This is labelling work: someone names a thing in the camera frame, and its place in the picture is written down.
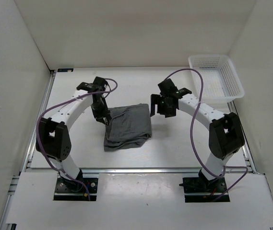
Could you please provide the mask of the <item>grey cotton shorts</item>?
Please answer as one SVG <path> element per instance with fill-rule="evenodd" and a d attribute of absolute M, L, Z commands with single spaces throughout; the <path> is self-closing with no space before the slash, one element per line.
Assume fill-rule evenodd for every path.
<path fill-rule="evenodd" d="M 110 115 L 104 138 L 105 152 L 139 148 L 152 137 L 148 104 L 110 108 Z"/>

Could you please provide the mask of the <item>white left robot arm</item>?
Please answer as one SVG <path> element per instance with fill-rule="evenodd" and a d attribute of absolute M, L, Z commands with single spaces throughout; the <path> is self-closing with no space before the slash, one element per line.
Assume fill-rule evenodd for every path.
<path fill-rule="evenodd" d="M 107 79 L 95 77 L 92 83 L 80 83 L 72 97 L 55 105 L 45 113 L 56 112 L 44 118 L 42 114 L 36 125 L 36 150 L 41 152 L 50 167 L 67 180 L 67 187 L 78 192 L 83 187 L 81 169 L 74 163 L 71 152 L 70 129 L 80 115 L 91 108 L 94 119 L 104 125 L 111 121 L 104 94 L 109 83 Z"/>

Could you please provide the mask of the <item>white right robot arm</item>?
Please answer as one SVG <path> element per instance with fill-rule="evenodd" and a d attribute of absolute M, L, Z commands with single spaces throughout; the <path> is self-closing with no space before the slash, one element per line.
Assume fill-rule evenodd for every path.
<path fill-rule="evenodd" d="M 180 110 L 192 117 L 192 123 L 200 122 L 209 132 L 210 154 L 202 163 L 198 186 L 203 191 L 215 187 L 215 179 L 223 178 L 229 159 L 245 145 L 241 122 L 237 114 L 225 114 L 202 103 L 187 88 L 178 89 L 171 79 L 158 84 L 159 94 L 151 95 L 150 115 L 156 113 L 166 118 L 175 117 Z"/>

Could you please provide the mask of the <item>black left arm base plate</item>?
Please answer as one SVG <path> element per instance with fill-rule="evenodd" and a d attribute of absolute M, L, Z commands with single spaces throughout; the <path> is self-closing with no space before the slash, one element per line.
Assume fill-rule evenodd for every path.
<path fill-rule="evenodd" d="M 55 201 L 91 201 L 97 199 L 98 178 L 85 177 L 83 183 L 87 187 L 90 195 L 86 193 L 86 189 L 79 183 L 68 181 L 60 176 L 57 177 L 53 200 Z"/>

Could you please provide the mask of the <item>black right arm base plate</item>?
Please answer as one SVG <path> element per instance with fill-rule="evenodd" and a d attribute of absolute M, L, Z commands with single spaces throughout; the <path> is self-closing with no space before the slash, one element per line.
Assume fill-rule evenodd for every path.
<path fill-rule="evenodd" d="M 205 182 L 200 177 L 184 177 L 179 186 L 183 187 L 185 203 L 230 202 L 224 178 Z"/>

